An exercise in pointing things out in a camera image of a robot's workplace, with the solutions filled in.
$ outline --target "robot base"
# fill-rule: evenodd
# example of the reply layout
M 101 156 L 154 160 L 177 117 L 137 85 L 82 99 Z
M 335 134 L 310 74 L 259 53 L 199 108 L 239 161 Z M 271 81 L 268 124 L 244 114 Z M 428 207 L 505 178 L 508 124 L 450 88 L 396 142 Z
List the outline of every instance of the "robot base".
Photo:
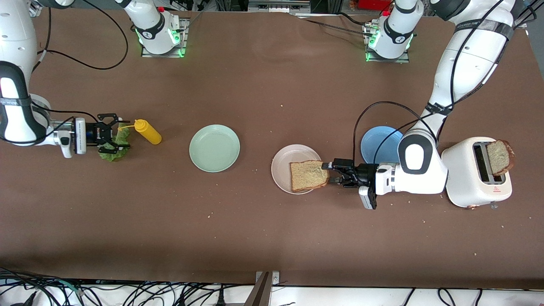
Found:
M 408 59 L 408 51 L 404 51 L 403 55 L 401 55 L 399 58 L 396 58 L 396 59 L 383 58 L 379 56 L 376 53 L 376 51 L 369 48 L 366 41 L 367 39 L 365 39 L 364 49 L 366 52 L 367 62 L 401 63 L 401 64 L 410 62 L 410 60 Z
M 401 63 L 401 64 L 409 63 L 410 61 L 408 59 L 408 50 L 407 50 L 408 48 L 404 50 L 403 54 L 400 57 L 391 59 L 391 58 L 384 58 L 382 56 L 379 56 L 376 53 L 376 51 L 369 46 L 371 42 L 373 43 L 374 39 L 376 39 L 376 37 L 380 35 L 379 28 L 380 28 L 380 25 L 379 25 L 378 19 L 373 19 L 371 22 L 367 22 L 365 23 L 364 26 L 362 26 L 364 33 L 372 34 L 372 36 L 364 37 L 364 51 L 366 53 L 367 62 Z
M 182 58 L 185 57 L 185 51 L 187 49 L 187 39 L 189 38 L 189 18 L 179 18 L 178 28 L 181 30 L 179 33 L 174 34 L 174 37 L 179 38 L 179 43 L 175 45 L 169 52 L 163 54 L 153 54 L 149 52 L 143 45 L 141 48 L 142 57 L 158 57 L 158 58 Z

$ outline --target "blue plate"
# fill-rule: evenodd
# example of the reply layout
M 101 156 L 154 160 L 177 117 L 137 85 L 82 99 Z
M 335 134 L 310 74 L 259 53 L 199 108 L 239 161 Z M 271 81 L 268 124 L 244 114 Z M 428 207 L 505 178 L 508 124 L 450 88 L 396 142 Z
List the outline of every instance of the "blue plate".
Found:
M 366 134 L 364 134 L 361 140 L 361 154 L 366 163 L 398 163 L 399 154 L 397 149 L 399 147 L 400 139 L 403 134 L 399 131 L 392 134 L 383 145 L 381 145 L 378 154 L 376 155 L 376 161 L 374 162 L 374 153 L 380 145 L 380 143 L 391 134 L 395 129 L 389 126 L 377 126 L 373 127 Z

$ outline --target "lettuce leaf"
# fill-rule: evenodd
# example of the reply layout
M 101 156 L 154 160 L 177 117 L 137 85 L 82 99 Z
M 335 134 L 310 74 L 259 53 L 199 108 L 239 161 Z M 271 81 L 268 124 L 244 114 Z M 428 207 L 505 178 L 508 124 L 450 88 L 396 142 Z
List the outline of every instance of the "lettuce leaf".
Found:
M 119 123 L 119 127 L 123 127 L 123 126 L 126 126 L 127 124 L 126 123 Z M 121 131 L 117 131 L 117 135 L 115 135 L 115 138 L 113 139 L 113 142 L 116 143 L 116 144 L 128 144 L 128 141 L 127 141 L 127 138 L 128 138 L 128 135 L 130 134 L 130 130 L 128 128 L 123 128 Z M 110 145 L 109 143 L 105 144 L 104 145 L 104 148 L 106 149 L 113 149 L 113 146 Z M 127 151 L 128 149 L 130 148 L 123 148 L 122 150 L 119 150 L 117 153 L 115 154 L 109 154 L 109 153 L 98 153 L 98 155 L 100 155 L 100 157 L 103 159 L 103 160 L 107 160 L 108 162 L 112 162 L 118 158 L 121 158 L 123 157 L 125 154 L 127 154 Z

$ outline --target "metal mounting plate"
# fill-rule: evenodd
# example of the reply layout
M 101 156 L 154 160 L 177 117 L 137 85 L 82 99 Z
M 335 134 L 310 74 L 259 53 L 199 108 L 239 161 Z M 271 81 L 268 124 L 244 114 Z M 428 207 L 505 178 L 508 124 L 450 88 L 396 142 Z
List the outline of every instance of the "metal mounting plate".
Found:
M 262 271 L 257 271 L 255 275 L 255 283 L 259 280 L 259 277 L 263 274 Z M 277 285 L 280 283 L 280 271 L 272 271 L 272 284 Z

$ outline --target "bottle cap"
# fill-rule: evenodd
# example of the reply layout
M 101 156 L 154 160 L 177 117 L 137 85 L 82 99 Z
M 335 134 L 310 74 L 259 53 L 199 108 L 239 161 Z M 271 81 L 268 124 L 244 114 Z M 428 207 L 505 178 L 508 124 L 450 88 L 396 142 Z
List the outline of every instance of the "bottle cap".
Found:
M 134 129 L 138 132 L 144 132 L 147 130 L 149 123 L 144 119 L 136 119 L 134 121 Z

